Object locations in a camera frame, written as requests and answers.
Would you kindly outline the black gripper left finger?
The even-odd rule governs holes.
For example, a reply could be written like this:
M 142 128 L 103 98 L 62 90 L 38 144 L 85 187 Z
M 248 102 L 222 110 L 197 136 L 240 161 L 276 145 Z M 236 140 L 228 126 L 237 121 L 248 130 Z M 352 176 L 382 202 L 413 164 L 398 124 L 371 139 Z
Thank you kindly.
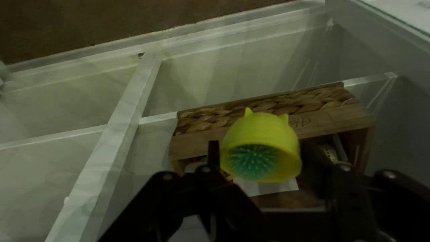
M 219 143 L 217 140 L 209 143 L 207 164 L 211 171 L 221 169 Z

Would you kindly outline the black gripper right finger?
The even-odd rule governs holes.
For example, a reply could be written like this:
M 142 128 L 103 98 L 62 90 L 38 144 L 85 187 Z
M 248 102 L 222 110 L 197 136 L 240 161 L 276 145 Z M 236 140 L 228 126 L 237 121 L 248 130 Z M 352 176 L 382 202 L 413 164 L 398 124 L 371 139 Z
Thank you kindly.
M 334 145 L 314 145 L 311 148 L 311 168 L 315 179 L 323 179 L 339 161 L 340 157 Z

